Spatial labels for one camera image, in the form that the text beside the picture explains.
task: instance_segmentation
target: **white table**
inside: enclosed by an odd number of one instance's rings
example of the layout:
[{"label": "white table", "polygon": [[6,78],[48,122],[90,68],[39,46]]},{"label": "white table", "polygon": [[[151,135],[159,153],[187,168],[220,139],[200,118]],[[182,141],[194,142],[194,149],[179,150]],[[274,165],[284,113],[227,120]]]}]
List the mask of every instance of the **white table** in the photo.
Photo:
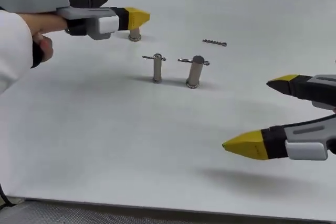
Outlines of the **white table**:
[{"label": "white table", "polygon": [[[110,0],[152,14],[143,40],[52,35],[55,56],[0,99],[10,196],[336,221],[336,158],[254,161],[244,131],[330,114],[266,82],[335,73],[334,0]],[[202,39],[226,41],[227,48]],[[153,84],[160,52],[163,83]],[[201,86],[184,81],[202,55]]]}]

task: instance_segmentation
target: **black cable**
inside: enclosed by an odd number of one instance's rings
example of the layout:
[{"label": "black cable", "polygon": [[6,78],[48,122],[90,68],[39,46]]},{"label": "black cable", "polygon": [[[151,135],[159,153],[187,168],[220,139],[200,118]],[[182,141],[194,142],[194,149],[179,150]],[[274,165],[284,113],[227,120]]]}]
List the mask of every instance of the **black cable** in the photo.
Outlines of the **black cable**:
[{"label": "black cable", "polygon": [[7,196],[5,195],[4,191],[2,190],[1,184],[0,184],[0,197],[4,201],[4,204],[0,206],[0,210],[4,209],[5,207],[14,207],[15,204],[9,201]]}]

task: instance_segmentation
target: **metal rod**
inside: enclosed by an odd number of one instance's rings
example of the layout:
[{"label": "metal rod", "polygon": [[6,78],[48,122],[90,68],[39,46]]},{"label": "metal rod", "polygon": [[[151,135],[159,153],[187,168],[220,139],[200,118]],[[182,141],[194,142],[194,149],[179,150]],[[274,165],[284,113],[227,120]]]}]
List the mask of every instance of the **metal rod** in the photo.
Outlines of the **metal rod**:
[{"label": "metal rod", "polygon": [[205,43],[216,44],[216,45],[220,45],[220,46],[223,46],[223,47],[227,46],[226,42],[220,42],[220,41],[209,40],[209,39],[203,39],[202,41],[205,42]]},{"label": "metal rod", "polygon": [[161,68],[162,61],[166,61],[166,58],[162,57],[161,54],[154,54],[154,76],[153,82],[160,83],[162,81]]},{"label": "metal rod", "polygon": [[140,41],[141,40],[140,29],[136,28],[136,29],[130,30],[130,34],[128,36],[128,39],[132,42]]},{"label": "metal rod", "polygon": [[142,58],[144,58],[144,59],[154,59],[153,56],[142,56]]},{"label": "metal rod", "polygon": [[[193,60],[187,60],[187,59],[178,59],[177,61],[179,61],[179,62],[186,62],[186,63],[193,63]],[[209,61],[204,61],[203,65],[209,66],[210,62]]]},{"label": "metal rod", "polygon": [[201,77],[203,64],[205,60],[202,56],[197,55],[193,58],[190,67],[189,77],[186,81],[188,88],[196,89],[199,86],[199,78]]}]

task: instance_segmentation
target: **white sleeve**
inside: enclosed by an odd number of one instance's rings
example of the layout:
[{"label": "white sleeve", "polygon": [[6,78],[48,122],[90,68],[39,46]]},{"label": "white sleeve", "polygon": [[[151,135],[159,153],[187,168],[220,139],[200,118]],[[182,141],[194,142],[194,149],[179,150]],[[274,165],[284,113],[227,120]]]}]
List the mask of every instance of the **white sleeve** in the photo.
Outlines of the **white sleeve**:
[{"label": "white sleeve", "polygon": [[33,65],[33,39],[17,14],[0,10],[0,94]]}]

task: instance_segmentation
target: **human hand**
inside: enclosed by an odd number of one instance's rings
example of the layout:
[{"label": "human hand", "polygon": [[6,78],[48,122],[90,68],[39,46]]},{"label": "human hand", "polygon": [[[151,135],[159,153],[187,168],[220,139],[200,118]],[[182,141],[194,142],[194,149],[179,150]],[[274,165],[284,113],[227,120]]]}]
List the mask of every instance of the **human hand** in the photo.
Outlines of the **human hand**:
[{"label": "human hand", "polygon": [[49,60],[54,53],[52,48],[53,41],[43,34],[66,29],[66,20],[53,14],[19,14],[19,16],[27,23],[33,41],[43,51],[42,62]]}]

